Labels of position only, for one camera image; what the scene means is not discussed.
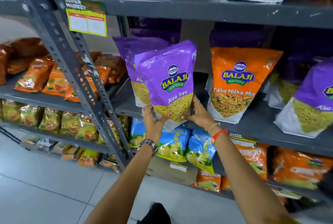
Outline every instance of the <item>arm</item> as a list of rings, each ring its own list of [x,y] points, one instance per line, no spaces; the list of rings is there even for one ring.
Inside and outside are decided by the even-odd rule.
[[[216,122],[196,100],[198,99],[194,96],[195,115],[185,116],[184,119],[194,121],[208,131]],[[213,136],[220,130],[222,128],[216,125],[210,131],[210,135]],[[229,136],[224,133],[219,134],[215,147],[230,181],[238,207],[247,223],[264,224],[269,220],[281,221],[282,218],[289,217],[289,213],[277,196],[243,158]]]
[[[142,109],[146,138],[158,144],[163,125],[169,117],[164,116],[160,121],[157,121],[153,118],[151,110],[151,105]],[[89,214],[85,224],[127,223],[136,194],[152,159],[152,154],[151,146],[144,144],[128,164],[126,170]]]

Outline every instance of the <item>red thread bracelet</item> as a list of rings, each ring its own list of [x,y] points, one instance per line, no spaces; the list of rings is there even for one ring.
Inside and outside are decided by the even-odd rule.
[[[226,128],[220,130],[219,132],[217,132],[215,135],[213,135],[213,136],[211,137],[211,142],[212,142],[213,144],[215,144],[216,138],[217,138],[221,133],[226,133],[227,135],[229,135],[229,134],[228,134],[228,130],[227,130]]]

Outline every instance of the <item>wristwatch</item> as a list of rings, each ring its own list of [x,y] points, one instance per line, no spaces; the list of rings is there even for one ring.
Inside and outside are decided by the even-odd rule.
[[[152,151],[153,151],[152,158],[153,158],[154,155],[156,155],[157,151],[159,150],[157,148],[157,144],[155,144],[151,139],[144,139],[142,142],[140,142],[140,144],[138,146],[138,151],[141,149],[141,146],[144,144],[148,144],[149,146],[152,147]]]

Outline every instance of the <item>white tiled floor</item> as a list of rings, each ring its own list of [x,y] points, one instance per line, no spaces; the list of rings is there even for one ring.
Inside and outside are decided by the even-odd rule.
[[[19,138],[24,136],[10,131]],[[1,223],[82,224],[117,177],[26,151],[0,135]],[[146,177],[128,224],[142,219],[152,202],[162,203],[173,223],[245,223],[235,201]],[[319,223],[308,218],[301,222]]]

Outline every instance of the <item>cardboard box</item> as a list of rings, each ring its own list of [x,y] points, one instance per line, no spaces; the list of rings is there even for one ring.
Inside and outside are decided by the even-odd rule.
[[[174,169],[170,167],[170,163],[173,167],[177,168],[177,165],[186,166],[186,172]],[[160,158],[158,156],[154,156],[154,158],[150,161],[146,174],[148,176],[162,178],[177,184],[190,186],[191,184],[195,184],[197,180],[198,168],[185,162],[185,163],[177,163],[170,162],[164,158]]]

